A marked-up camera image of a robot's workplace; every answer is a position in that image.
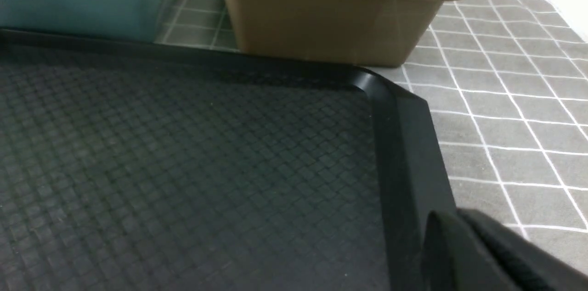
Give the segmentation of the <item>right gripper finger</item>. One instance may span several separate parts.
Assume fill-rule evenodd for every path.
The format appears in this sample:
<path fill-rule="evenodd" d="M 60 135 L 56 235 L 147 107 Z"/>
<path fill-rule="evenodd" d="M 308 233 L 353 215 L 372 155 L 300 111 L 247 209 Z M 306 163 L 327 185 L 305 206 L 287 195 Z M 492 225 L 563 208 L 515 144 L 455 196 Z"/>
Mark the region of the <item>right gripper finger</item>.
<path fill-rule="evenodd" d="M 427 291 L 585 291 L 585 274 L 473 209 L 428 215 Z"/>

